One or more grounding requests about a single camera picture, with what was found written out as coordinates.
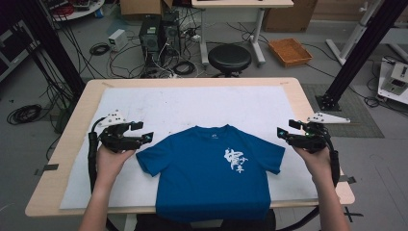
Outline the small white power box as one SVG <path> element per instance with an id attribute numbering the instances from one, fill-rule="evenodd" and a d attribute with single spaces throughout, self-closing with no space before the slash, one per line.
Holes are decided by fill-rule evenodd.
<path id="1" fill-rule="evenodd" d="M 128 44 L 126 32 L 122 29 L 116 30 L 108 37 L 109 44 L 113 51 L 118 52 Z"/>

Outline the white table mat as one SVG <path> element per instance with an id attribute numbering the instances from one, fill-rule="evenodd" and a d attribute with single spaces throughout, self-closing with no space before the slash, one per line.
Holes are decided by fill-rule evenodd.
<path id="1" fill-rule="evenodd" d="M 229 124 L 240 130 L 284 146 L 281 172 L 267 172 L 273 205 L 289 201 L 315 201 L 317 193 L 306 166 L 291 147 L 277 138 L 276 127 L 299 134 L 288 126 L 289 119 L 301 119 L 313 113 L 303 90 L 299 98 L 280 86 L 158 87 L 107 88 L 95 103 L 89 129 L 97 119 L 119 110 L 126 120 L 143 121 L 139 131 L 128 136 L 154 132 L 156 144 L 166 136 L 194 125 L 219 127 Z M 70 172 L 60 209 L 85 209 L 90 198 L 88 177 L 88 138 Z M 124 166 L 115 183 L 111 208 L 148 207 L 155 205 L 159 176 L 143 173 L 135 157 Z"/>

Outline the white desk with metal legs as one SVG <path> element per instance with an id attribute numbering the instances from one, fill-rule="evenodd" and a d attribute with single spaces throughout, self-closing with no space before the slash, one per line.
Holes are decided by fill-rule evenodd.
<path id="1" fill-rule="evenodd" d="M 200 10 L 200 40 L 199 48 L 201 63 L 209 64 L 206 41 L 207 22 L 254 22 L 255 30 L 249 37 L 256 64 L 266 62 L 259 44 L 260 32 L 266 9 L 291 8 L 293 0 L 191 0 L 191 5 Z"/>

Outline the black round stool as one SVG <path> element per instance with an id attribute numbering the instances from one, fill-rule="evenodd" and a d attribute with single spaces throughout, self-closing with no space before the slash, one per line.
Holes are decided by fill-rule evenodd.
<path id="1" fill-rule="evenodd" d="M 222 44 L 208 53 L 209 64 L 219 71 L 216 77 L 238 77 L 251 63 L 251 54 L 235 44 Z"/>

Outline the white device on floor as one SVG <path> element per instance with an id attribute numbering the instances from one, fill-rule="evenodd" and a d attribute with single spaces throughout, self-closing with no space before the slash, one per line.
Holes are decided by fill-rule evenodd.
<path id="1" fill-rule="evenodd" d="M 377 93 L 379 96 L 408 105 L 408 64 L 383 62 Z"/>

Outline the person's right hand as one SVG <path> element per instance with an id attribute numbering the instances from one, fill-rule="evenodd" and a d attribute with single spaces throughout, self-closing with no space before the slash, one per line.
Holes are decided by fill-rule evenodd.
<path id="1" fill-rule="evenodd" d="M 322 150 L 309 153 L 303 148 L 295 147 L 294 151 L 303 159 L 305 165 L 312 175 L 313 182 L 321 186 L 332 186 L 331 166 L 329 149 L 327 147 Z"/>

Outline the blue t-shirt with white print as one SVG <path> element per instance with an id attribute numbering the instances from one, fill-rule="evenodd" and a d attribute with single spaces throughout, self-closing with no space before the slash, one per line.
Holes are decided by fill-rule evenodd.
<path id="1" fill-rule="evenodd" d="M 181 222 L 262 219 L 271 199 L 267 173 L 280 172 L 285 148 L 233 126 L 194 126 L 139 152 L 159 177 L 156 213 Z"/>

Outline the black metal frame post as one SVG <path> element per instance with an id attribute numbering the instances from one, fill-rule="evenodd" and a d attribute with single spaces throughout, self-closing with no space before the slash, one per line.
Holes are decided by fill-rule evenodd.
<path id="1" fill-rule="evenodd" d="M 407 6 L 408 0 L 381 0 L 368 28 L 353 46 L 334 81 L 323 96 L 317 97 L 319 106 L 324 111 L 338 110 L 338 102 L 343 93 Z"/>
<path id="2" fill-rule="evenodd" d="M 16 10 L 26 25 L 37 37 L 55 67 L 62 74 L 73 97 L 79 99 L 86 84 L 81 79 L 79 72 L 67 55 L 38 0 L 14 0 L 14 3 Z"/>

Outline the large cardboard box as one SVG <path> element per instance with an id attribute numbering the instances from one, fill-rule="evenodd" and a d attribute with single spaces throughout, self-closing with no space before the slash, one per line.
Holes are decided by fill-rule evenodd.
<path id="1" fill-rule="evenodd" d="M 304 33 L 311 21 L 318 0 L 292 0 L 289 8 L 271 8 L 266 11 L 263 29 L 270 33 Z"/>

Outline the grey floor mat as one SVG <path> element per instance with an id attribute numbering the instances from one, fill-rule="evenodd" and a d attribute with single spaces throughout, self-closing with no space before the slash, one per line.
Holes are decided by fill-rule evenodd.
<path id="1" fill-rule="evenodd" d="M 314 112 L 324 112 L 319 106 L 317 97 L 324 95 L 328 85 L 302 84 L 301 87 Z M 345 91 L 338 102 L 337 111 L 325 111 L 325 113 L 350 119 L 347 124 L 327 124 L 326 127 L 332 137 L 379 139 L 384 137 L 362 100 L 351 90 Z"/>

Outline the light wooden table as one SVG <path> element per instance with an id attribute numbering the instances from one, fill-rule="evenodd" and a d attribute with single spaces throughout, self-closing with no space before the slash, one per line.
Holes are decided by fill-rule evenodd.
<path id="1" fill-rule="evenodd" d="M 70 172 L 76 157 L 87 138 L 89 122 L 96 109 L 96 101 L 107 88 L 158 88 L 158 87 L 223 87 L 223 86 L 280 86 L 290 91 L 290 96 L 299 98 L 303 93 L 295 93 L 301 86 L 293 77 L 275 78 L 183 78 L 183 79 L 136 79 L 136 80 L 91 80 L 74 109 L 63 135 L 48 165 L 59 164 L 57 170 L 45 171 L 25 209 L 25 214 L 32 218 L 80 216 L 84 209 L 60 209 L 68 184 Z M 271 207 L 303 207 L 317 204 L 315 201 L 278 202 Z M 135 214 L 154 212 L 153 206 L 110 208 L 111 214 Z"/>

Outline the dark equipment rack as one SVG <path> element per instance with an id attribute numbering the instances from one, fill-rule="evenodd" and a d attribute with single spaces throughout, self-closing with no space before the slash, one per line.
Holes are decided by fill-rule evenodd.
<path id="1" fill-rule="evenodd" d="M 39 41 L 23 20 L 17 21 L 13 32 L 0 22 L 0 82 L 7 78 L 28 56 L 36 50 Z"/>

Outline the person's left hand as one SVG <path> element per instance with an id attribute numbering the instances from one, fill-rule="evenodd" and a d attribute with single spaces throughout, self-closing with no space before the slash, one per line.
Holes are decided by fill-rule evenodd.
<path id="1" fill-rule="evenodd" d="M 101 145 L 97 151 L 97 178 L 95 188 L 109 191 L 121 172 L 124 163 L 136 153 L 135 150 L 119 151 L 117 153 Z"/>

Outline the black tape cross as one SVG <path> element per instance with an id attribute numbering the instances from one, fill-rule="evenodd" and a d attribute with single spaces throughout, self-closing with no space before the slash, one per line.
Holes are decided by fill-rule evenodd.
<path id="1" fill-rule="evenodd" d="M 361 213 L 354 213 L 354 212 L 350 212 L 349 209 L 347 207 L 344 207 L 344 215 L 348 218 L 348 220 L 350 222 L 353 221 L 354 217 L 363 217 L 364 215 Z"/>

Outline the white metal stand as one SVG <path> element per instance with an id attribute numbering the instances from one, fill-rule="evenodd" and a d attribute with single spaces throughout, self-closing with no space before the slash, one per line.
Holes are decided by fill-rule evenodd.
<path id="1" fill-rule="evenodd" d="M 345 64 L 346 58 L 349 56 L 353 46 L 365 33 L 366 29 L 368 28 L 369 22 L 377 8 L 380 6 L 380 3 L 381 0 L 365 0 L 364 6 L 360 9 L 360 12 L 363 13 L 363 16 L 358 21 L 357 25 L 355 26 L 353 32 L 349 36 L 342 49 L 339 49 L 332 39 L 327 39 L 325 41 L 340 65 Z"/>

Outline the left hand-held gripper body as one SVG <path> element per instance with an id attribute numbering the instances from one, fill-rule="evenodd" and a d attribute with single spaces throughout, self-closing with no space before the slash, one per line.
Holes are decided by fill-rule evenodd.
<path id="1" fill-rule="evenodd" d="M 130 129 L 130 123 L 119 110 L 115 110 L 96 122 L 103 131 L 99 135 L 102 144 L 113 152 L 119 150 L 137 150 L 141 144 L 137 137 L 125 137 L 124 133 Z"/>

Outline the black computer tower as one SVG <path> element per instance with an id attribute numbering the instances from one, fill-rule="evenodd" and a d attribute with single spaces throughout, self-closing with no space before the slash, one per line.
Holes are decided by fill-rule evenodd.
<path id="1" fill-rule="evenodd" d="M 158 14 L 147 14 L 139 32 L 140 44 L 145 64 L 149 67 L 160 62 L 159 53 L 162 49 L 161 17 Z"/>
<path id="2" fill-rule="evenodd" d="M 165 51 L 169 56 L 178 56 L 181 51 L 180 23 L 178 11 L 167 11 L 162 16 Z"/>

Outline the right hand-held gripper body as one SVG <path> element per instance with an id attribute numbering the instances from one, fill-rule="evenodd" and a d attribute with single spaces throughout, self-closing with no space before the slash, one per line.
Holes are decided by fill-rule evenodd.
<path id="1" fill-rule="evenodd" d="M 322 112 L 314 113 L 307 118 L 307 122 L 303 122 L 301 130 L 304 135 L 295 135 L 292 141 L 287 142 L 288 145 L 306 149 L 310 153 L 315 153 L 328 146 L 333 150 L 333 145 L 330 140 L 331 136 L 325 124 L 346 124 L 349 123 L 349 118 L 329 115 Z"/>

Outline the round white table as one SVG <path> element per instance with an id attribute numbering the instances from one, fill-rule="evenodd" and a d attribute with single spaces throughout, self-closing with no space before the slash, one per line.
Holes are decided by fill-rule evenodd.
<path id="1" fill-rule="evenodd" d="M 77 19 L 99 11 L 105 0 L 40 0 L 55 21 Z"/>

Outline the orange shallow basket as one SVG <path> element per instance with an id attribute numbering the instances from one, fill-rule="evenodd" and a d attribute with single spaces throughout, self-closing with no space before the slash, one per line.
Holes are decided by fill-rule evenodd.
<path id="1" fill-rule="evenodd" d="M 313 56 L 295 38 L 271 40 L 268 47 L 284 67 L 307 64 Z"/>

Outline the person's dark trousers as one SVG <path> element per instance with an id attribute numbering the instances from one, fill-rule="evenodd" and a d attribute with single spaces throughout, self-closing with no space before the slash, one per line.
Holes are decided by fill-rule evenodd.
<path id="1" fill-rule="evenodd" d="M 155 214 L 137 215 L 134 231 L 276 231 L 276 218 L 272 210 L 264 219 L 225 219 L 220 227 L 193 228 L 190 223 L 171 221 Z"/>

